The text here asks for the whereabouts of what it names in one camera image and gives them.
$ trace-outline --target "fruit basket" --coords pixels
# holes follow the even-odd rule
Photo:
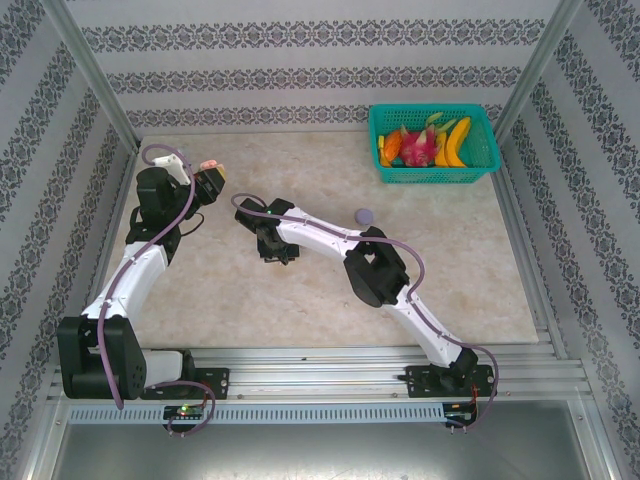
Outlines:
[[[466,168],[383,167],[378,153],[378,137],[404,125],[409,131],[425,128],[430,115],[442,112],[439,121],[471,118],[471,129],[458,156]],[[485,173],[500,168],[500,150],[487,113],[471,104],[398,104],[374,105],[369,110],[369,136],[373,164],[384,183],[473,183]]]

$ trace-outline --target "patterned wallpaper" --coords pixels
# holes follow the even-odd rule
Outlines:
[[[0,6],[0,479],[21,468],[129,153],[36,0]]]
[[[496,119],[557,1],[68,5],[143,136],[362,129],[384,102]]]
[[[640,2],[585,1],[503,145],[623,478],[640,478]]]

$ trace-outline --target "marble surface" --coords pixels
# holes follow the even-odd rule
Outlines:
[[[227,183],[215,204],[201,208],[204,225],[182,239],[147,298],[135,325],[142,346],[415,344],[391,316],[354,296],[341,263],[303,249],[286,267],[264,264],[255,236],[233,218],[229,198],[237,192],[267,203],[281,197],[348,228],[358,228],[358,208],[369,208],[388,237],[422,255],[427,277],[419,294],[454,334],[468,342],[537,341],[488,176],[473,185],[382,184],[365,132],[156,136],[142,145],[150,143],[180,148],[195,165],[218,160]],[[109,275],[137,204],[134,180]],[[417,278],[415,262],[401,255]]]

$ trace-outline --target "gray floor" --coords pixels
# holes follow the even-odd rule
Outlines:
[[[153,426],[70,426],[54,478],[582,479],[562,403],[502,403],[477,431],[437,424],[211,426],[187,439]]]

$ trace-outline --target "robotic arm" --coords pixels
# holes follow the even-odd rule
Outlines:
[[[356,296],[391,313],[417,340],[435,365],[434,388],[451,392],[465,385],[478,357],[411,295],[406,266],[391,245],[397,242],[375,227],[360,232],[332,225],[282,199],[267,207],[247,198],[236,207],[236,220],[257,235],[258,252],[266,262],[287,265],[299,256],[299,246],[342,261]]]
[[[70,398],[113,398],[96,347],[100,310],[114,281],[117,284],[105,315],[104,344],[120,396],[133,400],[151,385],[193,380],[195,367],[188,351],[142,350],[133,329],[154,282],[175,255],[182,237],[180,227],[174,226],[139,258],[135,255],[178,218],[191,189],[190,177],[176,155],[157,158],[154,165],[136,177],[140,206],[131,214],[124,257],[116,272],[80,316],[66,317],[58,327],[62,381]],[[224,170],[204,168],[194,179],[195,196],[185,219],[216,201],[225,183]],[[134,262],[121,273],[131,259]]]

